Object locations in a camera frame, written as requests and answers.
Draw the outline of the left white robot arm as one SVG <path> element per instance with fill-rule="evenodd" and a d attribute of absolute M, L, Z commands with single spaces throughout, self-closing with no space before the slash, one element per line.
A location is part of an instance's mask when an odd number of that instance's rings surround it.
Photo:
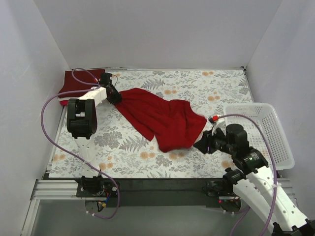
<path fill-rule="evenodd" d="M 88 166 L 82 173 L 81 184 L 83 190 L 95 197 L 105 192 L 102 174 L 95 154 L 95 133 L 97 131 L 96 107 L 104 100 L 111 104 L 121 102 L 122 95 L 112 83 L 114 75 L 103 72 L 97 81 L 99 88 L 94 88 L 79 98 L 72 98 L 67 105 L 67 130 L 71 133 L 78 148 L 79 157 Z"/>

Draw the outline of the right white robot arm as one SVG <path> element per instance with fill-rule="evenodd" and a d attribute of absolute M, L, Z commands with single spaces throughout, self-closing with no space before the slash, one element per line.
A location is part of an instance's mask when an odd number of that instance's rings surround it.
<path fill-rule="evenodd" d="M 243 126 L 230 124 L 223 132 L 213 128 L 203 132 L 194 147 L 203 154 L 221 151 L 230 154 L 236 170 L 226 169 L 222 188 L 236 194 L 267 224 L 274 236 L 313 236 L 315 222 L 293 203 L 260 151 L 250 146 Z"/>

